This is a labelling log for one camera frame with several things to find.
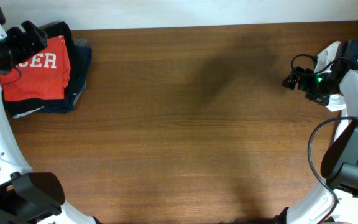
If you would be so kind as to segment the orange red printed t-shirt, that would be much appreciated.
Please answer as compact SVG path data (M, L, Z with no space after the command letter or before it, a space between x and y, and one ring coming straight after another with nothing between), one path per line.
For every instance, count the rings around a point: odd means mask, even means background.
M33 98L62 100L70 70L64 36L49 38L47 48L18 64L11 72L0 75L3 98L8 102Z

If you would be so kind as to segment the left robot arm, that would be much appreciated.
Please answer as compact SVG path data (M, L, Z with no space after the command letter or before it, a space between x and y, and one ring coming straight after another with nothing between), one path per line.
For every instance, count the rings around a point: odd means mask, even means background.
M48 35L31 21L4 30L0 8L0 73L47 47ZM98 223L65 199L57 176L34 172L22 155L9 125L0 84L0 223Z

